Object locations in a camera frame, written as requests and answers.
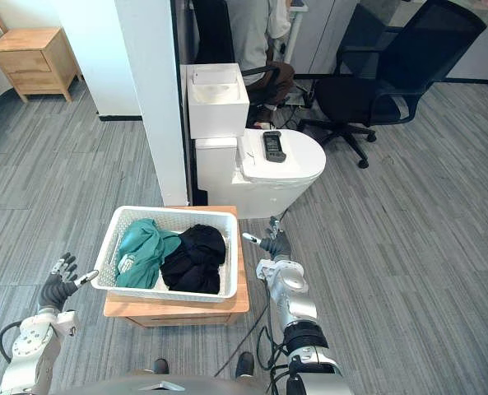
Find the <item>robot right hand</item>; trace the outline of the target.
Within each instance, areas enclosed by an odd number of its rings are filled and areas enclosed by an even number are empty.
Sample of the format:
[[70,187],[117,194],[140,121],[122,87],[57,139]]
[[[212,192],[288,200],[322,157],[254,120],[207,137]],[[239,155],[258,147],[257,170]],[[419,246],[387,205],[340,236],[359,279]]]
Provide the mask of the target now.
[[256,244],[262,250],[270,254],[271,260],[277,262],[291,259],[291,245],[286,232],[280,228],[280,220],[270,217],[267,236],[263,239],[244,232],[242,237],[252,244]]

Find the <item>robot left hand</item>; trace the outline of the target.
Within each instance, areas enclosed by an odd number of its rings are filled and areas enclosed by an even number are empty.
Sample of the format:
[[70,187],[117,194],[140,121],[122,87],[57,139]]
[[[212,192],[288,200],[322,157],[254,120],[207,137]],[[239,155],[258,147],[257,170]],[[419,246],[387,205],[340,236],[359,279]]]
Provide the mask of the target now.
[[39,311],[53,309],[62,312],[63,306],[70,296],[98,277],[98,270],[92,270],[79,277],[75,273],[77,269],[75,261],[76,257],[67,252],[53,265],[39,292]]

